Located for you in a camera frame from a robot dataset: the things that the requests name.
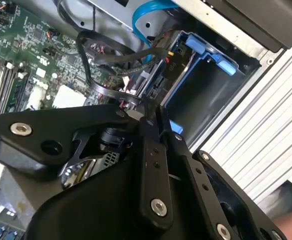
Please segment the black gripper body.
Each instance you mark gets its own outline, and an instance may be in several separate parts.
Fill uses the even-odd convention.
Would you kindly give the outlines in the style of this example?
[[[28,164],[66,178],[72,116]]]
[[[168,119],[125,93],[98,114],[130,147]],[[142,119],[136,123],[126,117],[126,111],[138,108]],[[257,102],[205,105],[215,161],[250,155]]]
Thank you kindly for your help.
[[[164,144],[167,157],[167,146]],[[27,240],[195,240],[176,195],[181,183],[170,174],[173,223],[168,229],[142,225],[133,207],[137,200],[135,163],[130,156],[45,202],[33,216]]]

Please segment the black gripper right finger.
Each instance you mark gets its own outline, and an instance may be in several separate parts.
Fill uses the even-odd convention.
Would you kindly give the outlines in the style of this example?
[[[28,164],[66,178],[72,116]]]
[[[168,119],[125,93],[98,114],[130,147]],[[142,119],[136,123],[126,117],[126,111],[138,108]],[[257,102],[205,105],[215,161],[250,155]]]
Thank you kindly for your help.
[[[171,128],[167,110],[157,108],[161,140],[167,146],[168,169],[180,179],[176,195],[201,240],[284,240],[283,232],[205,151],[191,153]]]

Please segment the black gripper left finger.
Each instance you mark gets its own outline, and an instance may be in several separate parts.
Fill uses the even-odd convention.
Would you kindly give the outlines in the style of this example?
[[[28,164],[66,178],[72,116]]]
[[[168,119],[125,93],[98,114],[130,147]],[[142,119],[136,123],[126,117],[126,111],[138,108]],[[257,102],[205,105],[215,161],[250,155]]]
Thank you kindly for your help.
[[[137,200],[133,211],[148,228],[173,223],[167,157],[160,135],[170,130],[166,110],[153,100],[135,119],[114,104],[56,108],[0,115],[0,163],[39,180],[106,153],[135,163]]]

